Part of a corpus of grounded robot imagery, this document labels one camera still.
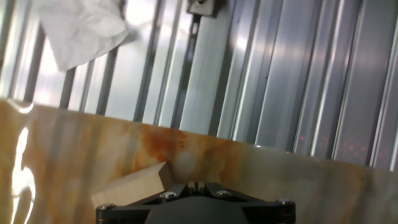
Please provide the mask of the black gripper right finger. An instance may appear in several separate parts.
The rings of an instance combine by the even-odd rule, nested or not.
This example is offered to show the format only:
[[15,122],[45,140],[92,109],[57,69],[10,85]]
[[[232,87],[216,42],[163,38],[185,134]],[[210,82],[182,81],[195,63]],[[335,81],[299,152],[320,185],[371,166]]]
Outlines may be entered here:
[[235,190],[222,187],[218,183],[198,183],[198,194],[231,205],[237,205],[248,223],[295,223],[296,204],[290,199],[281,198],[265,201]]

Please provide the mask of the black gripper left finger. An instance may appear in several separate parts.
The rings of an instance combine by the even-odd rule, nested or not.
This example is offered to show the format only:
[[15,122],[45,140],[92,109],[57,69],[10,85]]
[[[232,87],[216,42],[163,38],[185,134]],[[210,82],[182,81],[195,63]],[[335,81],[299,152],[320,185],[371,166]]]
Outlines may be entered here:
[[96,224],[145,223],[150,212],[169,202],[193,196],[197,189],[196,182],[174,184],[168,190],[128,205],[105,203],[96,207]]

